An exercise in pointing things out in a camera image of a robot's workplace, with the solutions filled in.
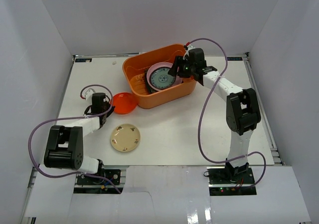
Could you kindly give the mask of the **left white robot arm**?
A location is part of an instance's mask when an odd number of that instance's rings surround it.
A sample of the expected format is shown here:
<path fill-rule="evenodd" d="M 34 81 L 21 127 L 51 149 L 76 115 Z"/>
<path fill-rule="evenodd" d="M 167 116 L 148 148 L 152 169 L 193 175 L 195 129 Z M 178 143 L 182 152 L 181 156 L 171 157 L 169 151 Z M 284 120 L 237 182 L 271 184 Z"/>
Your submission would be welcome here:
<path fill-rule="evenodd" d="M 47 168 L 87 173 L 93 183 L 99 184 L 105 179 L 105 171 L 99 167 L 100 160 L 84 155 L 84 137 L 101 129 L 115 107 L 110 104 L 110 98 L 105 93 L 94 93 L 91 101 L 85 115 L 93 117 L 50 128 L 44 165 Z"/>

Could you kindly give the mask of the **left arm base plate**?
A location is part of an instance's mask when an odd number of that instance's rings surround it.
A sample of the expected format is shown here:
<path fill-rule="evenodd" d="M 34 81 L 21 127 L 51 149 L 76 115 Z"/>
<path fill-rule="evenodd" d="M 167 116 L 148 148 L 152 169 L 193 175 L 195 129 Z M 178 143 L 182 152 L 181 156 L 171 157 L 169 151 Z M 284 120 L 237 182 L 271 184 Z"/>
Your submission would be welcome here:
<path fill-rule="evenodd" d="M 102 168 L 98 174 L 77 175 L 74 194 L 121 194 L 121 169 Z"/>

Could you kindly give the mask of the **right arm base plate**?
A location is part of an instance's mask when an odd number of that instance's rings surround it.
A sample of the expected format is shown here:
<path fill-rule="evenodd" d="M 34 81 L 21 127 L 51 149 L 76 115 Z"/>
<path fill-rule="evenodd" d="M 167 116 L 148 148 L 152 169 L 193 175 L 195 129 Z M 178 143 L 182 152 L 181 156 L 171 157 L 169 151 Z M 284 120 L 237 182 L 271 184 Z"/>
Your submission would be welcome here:
<path fill-rule="evenodd" d="M 251 187 L 255 183 L 251 168 L 233 178 L 226 176 L 224 168 L 207 168 L 203 175 L 208 178 L 211 197 L 257 195 L 256 187 Z"/>

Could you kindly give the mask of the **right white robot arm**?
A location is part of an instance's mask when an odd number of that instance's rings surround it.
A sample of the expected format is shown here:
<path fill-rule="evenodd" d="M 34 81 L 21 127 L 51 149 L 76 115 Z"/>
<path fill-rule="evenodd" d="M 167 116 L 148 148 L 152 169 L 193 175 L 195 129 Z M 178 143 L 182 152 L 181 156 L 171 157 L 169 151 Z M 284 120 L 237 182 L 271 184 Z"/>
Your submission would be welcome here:
<path fill-rule="evenodd" d="M 185 54 L 176 56 L 169 75 L 181 78 L 194 78 L 210 93 L 217 94 L 226 103 L 226 123 L 231 131 L 230 150 L 225 165 L 226 180 L 232 184 L 243 178 L 249 168 L 248 149 L 250 139 L 261 113 L 256 91 L 244 89 L 227 80 L 213 66 L 208 66 L 201 48 L 185 47 Z"/>

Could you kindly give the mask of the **black floral square plate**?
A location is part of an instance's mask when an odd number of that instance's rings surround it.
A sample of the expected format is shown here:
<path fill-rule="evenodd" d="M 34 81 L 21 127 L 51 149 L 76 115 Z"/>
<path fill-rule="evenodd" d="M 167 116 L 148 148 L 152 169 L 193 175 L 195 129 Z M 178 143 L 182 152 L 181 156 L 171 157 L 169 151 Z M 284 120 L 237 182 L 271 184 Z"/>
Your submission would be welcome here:
<path fill-rule="evenodd" d="M 153 94 L 156 92 L 156 90 L 154 90 L 148 83 L 148 79 L 147 79 L 147 72 L 148 72 L 148 69 L 145 69 L 144 70 L 144 82 L 145 82 L 145 87 L 146 87 L 146 91 L 147 93 L 150 95 L 150 94 Z"/>

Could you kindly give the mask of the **beige floral round plate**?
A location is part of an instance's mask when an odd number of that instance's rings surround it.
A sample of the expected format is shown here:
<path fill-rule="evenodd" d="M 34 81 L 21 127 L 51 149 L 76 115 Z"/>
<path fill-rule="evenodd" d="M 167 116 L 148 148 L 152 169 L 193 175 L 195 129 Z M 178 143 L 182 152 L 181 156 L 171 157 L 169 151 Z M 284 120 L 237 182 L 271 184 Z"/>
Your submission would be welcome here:
<path fill-rule="evenodd" d="M 140 143 L 139 129 L 132 124 L 118 125 L 111 133 L 110 144 L 119 152 L 130 152 L 136 149 Z"/>

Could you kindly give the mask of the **pink round plate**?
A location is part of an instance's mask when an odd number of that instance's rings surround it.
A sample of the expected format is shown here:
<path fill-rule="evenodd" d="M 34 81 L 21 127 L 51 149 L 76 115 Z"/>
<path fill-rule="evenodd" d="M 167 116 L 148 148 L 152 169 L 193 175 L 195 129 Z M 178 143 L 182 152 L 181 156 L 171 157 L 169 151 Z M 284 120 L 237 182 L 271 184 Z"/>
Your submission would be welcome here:
<path fill-rule="evenodd" d="M 169 62 L 159 62 L 148 69 L 147 82 L 152 89 L 162 91 L 183 82 L 182 78 L 168 74 L 172 65 L 173 63 Z"/>

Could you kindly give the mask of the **blue floral patterned plate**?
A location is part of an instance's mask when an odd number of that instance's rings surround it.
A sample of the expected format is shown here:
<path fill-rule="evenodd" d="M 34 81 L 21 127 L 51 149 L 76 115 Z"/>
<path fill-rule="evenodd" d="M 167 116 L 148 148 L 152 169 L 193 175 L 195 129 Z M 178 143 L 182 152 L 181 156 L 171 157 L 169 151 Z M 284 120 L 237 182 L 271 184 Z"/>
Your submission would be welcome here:
<path fill-rule="evenodd" d="M 175 83 L 176 77 L 168 74 L 169 69 L 169 67 L 160 67 L 151 73 L 149 82 L 154 89 L 164 90 Z"/>

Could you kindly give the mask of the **small orange round plate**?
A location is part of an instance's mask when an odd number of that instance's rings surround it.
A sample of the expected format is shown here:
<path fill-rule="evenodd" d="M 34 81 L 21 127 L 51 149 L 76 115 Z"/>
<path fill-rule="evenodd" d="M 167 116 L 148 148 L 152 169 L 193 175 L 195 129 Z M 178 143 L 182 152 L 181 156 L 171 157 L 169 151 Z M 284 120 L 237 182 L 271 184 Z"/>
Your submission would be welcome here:
<path fill-rule="evenodd" d="M 118 93 L 113 96 L 114 112 L 117 114 L 128 114 L 138 105 L 134 95 L 127 92 Z"/>

